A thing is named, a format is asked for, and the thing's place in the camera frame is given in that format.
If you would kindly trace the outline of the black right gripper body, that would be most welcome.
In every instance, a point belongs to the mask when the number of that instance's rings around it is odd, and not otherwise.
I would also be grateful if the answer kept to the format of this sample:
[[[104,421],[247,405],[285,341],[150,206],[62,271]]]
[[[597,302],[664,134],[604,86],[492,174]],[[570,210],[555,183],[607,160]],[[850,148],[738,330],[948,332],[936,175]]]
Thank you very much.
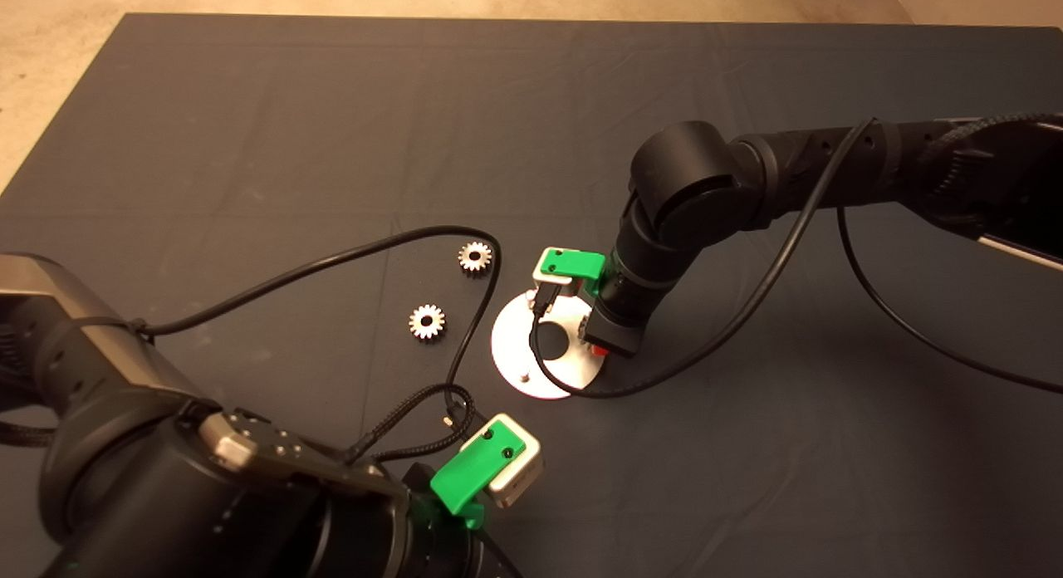
[[[593,316],[588,335],[584,336],[585,342],[622,357],[631,358],[638,354],[646,330],[645,318],[622,316],[609,310],[603,301],[595,301],[591,310]]]

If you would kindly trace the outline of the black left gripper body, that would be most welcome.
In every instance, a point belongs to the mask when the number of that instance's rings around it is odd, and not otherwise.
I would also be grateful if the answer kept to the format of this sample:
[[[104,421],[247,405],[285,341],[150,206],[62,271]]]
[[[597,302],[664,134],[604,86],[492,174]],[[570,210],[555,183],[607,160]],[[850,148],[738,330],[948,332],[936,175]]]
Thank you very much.
[[[425,463],[407,469],[409,532],[404,551],[406,577],[521,577],[516,564],[482,529],[468,529],[449,514],[431,490],[435,471]]]

